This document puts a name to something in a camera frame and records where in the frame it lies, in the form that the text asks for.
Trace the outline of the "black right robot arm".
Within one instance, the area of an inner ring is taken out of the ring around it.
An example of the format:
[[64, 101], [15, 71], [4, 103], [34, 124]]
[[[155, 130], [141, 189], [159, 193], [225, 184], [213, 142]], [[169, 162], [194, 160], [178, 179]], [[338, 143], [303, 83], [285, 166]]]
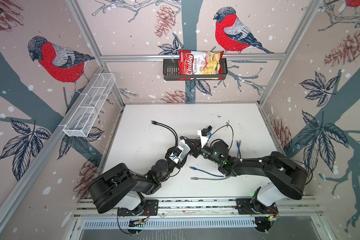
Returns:
[[218, 171], [224, 177], [242, 175], [267, 177], [270, 182], [259, 186], [251, 199], [237, 203], [240, 214], [277, 214], [274, 204], [282, 199], [301, 200], [309, 173], [306, 168], [288, 159], [279, 152], [254, 159], [243, 159], [229, 155], [229, 146], [223, 140], [217, 140], [211, 147], [202, 145], [200, 139], [181, 137], [190, 147], [190, 155], [203, 156], [218, 165]]

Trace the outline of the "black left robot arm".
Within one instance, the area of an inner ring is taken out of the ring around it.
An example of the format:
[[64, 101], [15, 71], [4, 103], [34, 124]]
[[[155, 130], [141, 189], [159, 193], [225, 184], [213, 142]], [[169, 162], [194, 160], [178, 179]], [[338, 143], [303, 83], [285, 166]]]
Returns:
[[144, 175], [133, 172], [124, 163], [99, 175], [88, 186], [98, 213], [106, 213], [120, 202], [122, 208], [129, 210], [143, 208], [143, 194], [157, 192], [162, 183], [169, 180], [174, 169], [180, 170], [184, 166], [190, 152], [190, 147], [181, 141], [169, 148], [165, 158], [158, 160]]

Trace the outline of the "red cassava chips bag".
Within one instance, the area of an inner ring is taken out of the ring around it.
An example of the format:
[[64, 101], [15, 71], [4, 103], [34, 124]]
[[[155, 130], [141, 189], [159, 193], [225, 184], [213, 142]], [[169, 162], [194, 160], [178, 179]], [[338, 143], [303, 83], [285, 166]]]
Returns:
[[222, 75], [223, 67], [221, 61], [224, 51], [221, 52], [199, 52], [179, 51], [179, 74], [193, 75]]

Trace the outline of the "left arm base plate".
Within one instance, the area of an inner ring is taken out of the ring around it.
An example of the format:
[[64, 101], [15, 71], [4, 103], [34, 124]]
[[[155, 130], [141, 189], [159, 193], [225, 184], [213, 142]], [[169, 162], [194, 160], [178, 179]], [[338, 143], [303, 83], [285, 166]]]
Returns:
[[135, 209], [127, 208], [118, 209], [118, 217], [148, 217], [158, 214], [158, 200], [143, 200]]

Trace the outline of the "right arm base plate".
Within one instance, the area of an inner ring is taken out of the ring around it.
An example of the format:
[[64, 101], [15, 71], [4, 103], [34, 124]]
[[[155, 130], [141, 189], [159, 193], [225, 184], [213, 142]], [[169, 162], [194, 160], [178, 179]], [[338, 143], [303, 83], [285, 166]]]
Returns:
[[279, 211], [275, 203], [267, 207], [257, 200], [249, 198], [236, 199], [236, 210], [239, 215], [278, 215]]

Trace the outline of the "black wall basket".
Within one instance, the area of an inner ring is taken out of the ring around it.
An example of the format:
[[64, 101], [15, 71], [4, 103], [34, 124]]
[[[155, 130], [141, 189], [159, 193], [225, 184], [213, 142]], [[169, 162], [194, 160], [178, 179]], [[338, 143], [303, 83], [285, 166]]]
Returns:
[[218, 75], [180, 75], [179, 59], [164, 59], [163, 75], [166, 81], [188, 81], [188, 80], [225, 80], [228, 75], [227, 60], [221, 60], [222, 73]]

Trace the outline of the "aluminium mounting rail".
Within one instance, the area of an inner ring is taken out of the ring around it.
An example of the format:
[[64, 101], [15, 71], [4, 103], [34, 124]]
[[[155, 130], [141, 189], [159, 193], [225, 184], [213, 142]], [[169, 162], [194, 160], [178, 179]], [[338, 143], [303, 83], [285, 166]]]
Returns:
[[[146, 207], [136, 217], [150, 218], [196, 218], [196, 217], [260, 217], [254, 212], [245, 213], [244, 205], [235, 197], [218, 198], [146, 198]], [[113, 208], [105, 214], [99, 214], [91, 200], [80, 201], [73, 213], [78, 218], [115, 218], [117, 213], [123, 218], [134, 217], [129, 210]], [[295, 216], [323, 216], [316, 199], [304, 196], [301, 200], [282, 199], [266, 208], [264, 216], [295, 217]]]

